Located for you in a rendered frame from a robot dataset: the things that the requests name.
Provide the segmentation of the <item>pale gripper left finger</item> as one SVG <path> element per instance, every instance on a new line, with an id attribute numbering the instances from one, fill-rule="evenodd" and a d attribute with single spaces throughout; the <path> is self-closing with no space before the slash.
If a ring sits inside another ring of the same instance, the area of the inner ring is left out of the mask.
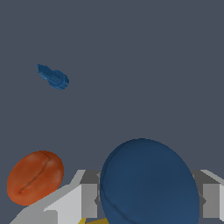
<path id="1" fill-rule="evenodd" d="M 78 224 L 96 218 L 100 171 L 78 170 L 69 185 L 24 208 L 10 224 Z"/>

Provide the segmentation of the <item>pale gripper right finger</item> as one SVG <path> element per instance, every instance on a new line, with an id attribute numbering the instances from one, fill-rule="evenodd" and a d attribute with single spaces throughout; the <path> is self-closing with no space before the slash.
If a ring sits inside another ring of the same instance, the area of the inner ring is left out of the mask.
<path id="1" fill-rule="evenodd" d="M 198 188 L 199 214 L 224 224 L 224 179 L 209 170 L 191 170 Z"/>

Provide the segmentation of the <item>orange peach-shaped ball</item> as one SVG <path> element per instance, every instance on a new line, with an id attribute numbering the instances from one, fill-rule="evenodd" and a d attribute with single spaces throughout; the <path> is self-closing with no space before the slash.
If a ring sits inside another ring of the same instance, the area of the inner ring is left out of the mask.
<path id="1" fill-rule="evenodd" d="M 7 193 L 13 202 L 29 206 L 55 192 L 63 176 L 64 165 L 55 153 L 35 151 L 13 167 L 7 179 Z"/>

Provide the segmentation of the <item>dark blue round ball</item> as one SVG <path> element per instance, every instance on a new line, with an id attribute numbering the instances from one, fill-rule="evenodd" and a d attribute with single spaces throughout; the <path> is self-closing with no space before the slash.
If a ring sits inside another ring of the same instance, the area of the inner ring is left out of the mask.
<path id="1" fill-rule="evenodd" d="M 150 139 L 117 146 L 101 170 L 101 205 L 109 224 L 198 224 L 200 198 L 186 163 Z"/>

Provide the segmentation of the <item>small blue bolt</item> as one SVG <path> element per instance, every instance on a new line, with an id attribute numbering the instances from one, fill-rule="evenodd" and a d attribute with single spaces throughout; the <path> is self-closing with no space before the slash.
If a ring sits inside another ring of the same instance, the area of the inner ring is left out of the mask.
<path id="1" fill-rule="evenodd" d="M 52 70 L 48 66 L 37 64 L 38 74 L 48 82 L 48 84 L 58 90 L 65 89 L 69 84 L 68 77 L 59 70 Z"/>

